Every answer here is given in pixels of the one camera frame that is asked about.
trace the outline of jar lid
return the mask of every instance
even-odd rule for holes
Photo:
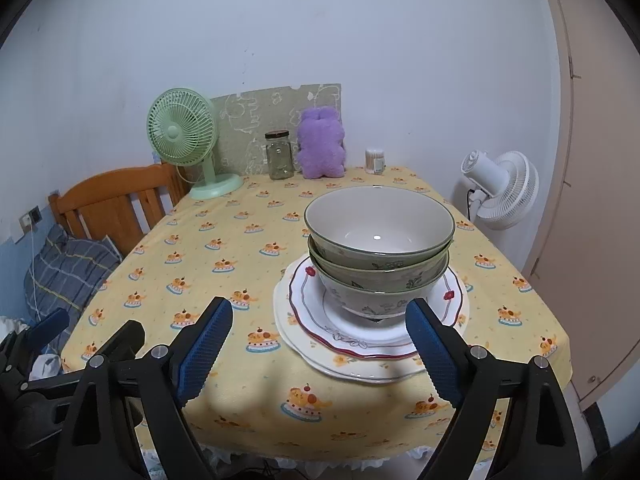
[[[264,134],[265,139],[280,139],[282,137],[289,137],[289,131],[275,130],[274,132],[269,132],[268,134]]]

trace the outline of table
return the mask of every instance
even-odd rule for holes
[[[338,187],[383,184],[425,193],[452,212],[456,233],[450,264],[470,300],[468,319],[459,320],[468,323],[465,340],[520,362],[544,353],[560,386],[567,385],[572,373],[568,337],[556,318],[498,249],[415,173],[387,168],[376,176],[354,168],[340,179],[296,175],[274,182],[267,175],[252,175],[244,180],[230,196],[204,202],[183,198],[145,236],[82,315],[62,354],[66,369],[83,368],[127,319],[145,327],[139,356],[156,344],[168,344],[214,296],[223,296],[248,308],[234,310],[233,327],[203,391],[184,409],[198,441],[324,462],[373,460],[435,447],[453,409],[438,398],[426,372],[372,386],[327,377],[284,343],[272,352],[246,350],[258,327],[274,331],[273,288],[306,250],[302,213],[310,200]],[[296,215],[300,220],[291,221]],[[415,365],[422,366],[417,357]],[[290,389],[307,385],[327,404],[319,423],[296,420],[280,408]],[[505,408],[506,402],[499,401],[479,460],[495,450]],[[144,423],[137,432],[142,447],[151,447]]]

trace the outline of chair backrest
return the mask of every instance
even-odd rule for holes
[[[109,235],[126,256],[143,237],[131,195],[137,195],[146,222],[153,228],[165,215],[158,193],[160,187],[169,190],[174,205],[187,191],[175,166],[152,164],[146,168],[123,168],[92,176],[63,196],[50,195],[49,204],[56,221],[69,234],[95,240]]]

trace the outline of stack of bowls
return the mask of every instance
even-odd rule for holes
[[[455,223],[433,198],[360,186],[322,195],[305,210],[309,255],[326,290],[363,317],[401,316],[449,265]]]

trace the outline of bowl rim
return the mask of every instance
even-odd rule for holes
[[[346,283],[341,282],[337,278],[334,278],[333,276],[328,275],[327,272],[320,265],[316,264],[316,262],[314,261],[315,257],[312,254],[309,254],[309,259],[311,260],[311,263],[313,263],[316,266],[316,270],[318,270],[320,274],[324,274],[326,277],[329,278],[329,280],[340,283],[342,286],[345,286],[346,288],[350,288],[351,290],[355,290],[356,292],[361,292],[363,294],[384,294],[386,296],[396,296],[399,294],[406,294],[414,290],[420,290],[421,288],[425,288],[426,286],[431,285],[431,283],[437,282],[442,277],[442,275],[445,272],[447,272],[447,268],[449,267],[450,254],[447,252],[447,255],[444,257],[445,265],[442,266],[442,268],[438,271],[438,274],[430,282],[423,283],[420,286],[415,286],[414,288],[408,288],[407,290],[402,290],[400,292],[385,292],[383,290],[367,290],[366,288],[358,288],[357,286],[347,285]]]
[[[398,191],[415,193],[415,194],[421,195],[422,197],[427,198],[429,200],[433,200],[436,204],[439,204],[444,209],[444,211],[446,211],[449,214],[449,217],[451,218],[451,232],[449,233],[449,235],[447,235],[445,240],[443,240],[441,243],[439,243],[437,245],[434,245],[434,246],[431,246],[429,248],[420,249],[419,251],[411,251],[411,252],[408,252],[408,253],[379,253],[379,252],[376,252],[376,251],[366,251],[364,249],[355,249],[353,247],[348,247],[346,245],[342,245],[339,242],[334,242],[333,240],[329,240],[329,238],[327,238],[325,236],[322,236],[320,233],[316,232],[316,230],[313,229],[311,227],[311,225],[309,225],[309,222],[306,219],[306,212],[311,207],[313,202],[315,202],[316,200],[322,198],[323,196],[331,195],[331,193],[340,193],[340,192],[345,192],[348,189],[361,189],[363,187],[380,187],[380,188],[386,187],[386,188],[389,188],[389,189],[397,189]],[[412,189],[402,189],[401,187],[394,187],[394,186],[379,186],[378,184],[372,184],[371,186],[344,187],[342,189],[334,189],[333,191],[330,191],[329,193],[322,194],[322,195],[316,197],[315,199],[313,199],[311,202],[309,202],[306,205],[303,217],[305,219],[305,224],[309,228],[309,230],[313,234],[315,234],[317,237],[322,238],[322,240],[324,240],[326,242],[329,242],[330,244],[333,244],[333,245],[338,246],[338,247],[343,248],[343,249],[347,249],[348,251],[353,251],[354,253],[375,254],[376,256],[392,256],[394,258],[397,258],[398,256],[411,256],[412,254],[420,254],[420,253],[426,253],[428,251],[433,251],[434,249],[439,248],[440,246],[442,246],[442,245],[446,244],[447,242],[449,242],[453,238],[453,234],[456,232],[456,219],[453,218],[453,215],[451,214],[451,211],[449,211],[449,209],[447,207],[445,207],[445,205],[443,203],[438,202],[436,199],[432,198],[431,196],[423,195],[422,193],[418,193],[417,191],[414,191]]]
[[[313,247],[312,244],[315,244],[315,242],[313,241],[312,237],[309,236],[306,239],[306,246],[309,249],[309,253],[313,253],[313,256],[317,259],[320,260],[320,262],[327,262],[329,265],[334,266],[334,267],[338,267],[339,269],[342,270],[355,270],[358,273],[360,272],[364,272],[364,273],[379,273],[379,272],[396,272],[397,270],[406,270],[406,269],[413,269],[414,267],[418,267],[423,265],[425,262],[428,262],[429,260],[433,260],[434,258],[440,256],[444,251],[448,250],[451,247],[451,244],[453,243],[453,238],[451,240],[449,240],[446,245],[439,250],[437,253],[435,253],[433,256],[430,256],[429,258],[426,258],[425,260],[422,260],[421,262],[417,262],[416,264],[411,264],[405,267],[396,267],[395,269],[354,269],[353,267],[347,267],[347,266],[343,266],[340,264],[336,264],[332,261],[327,260],[326,258],[323,258],[318,251],[316,250],[315,247]]]

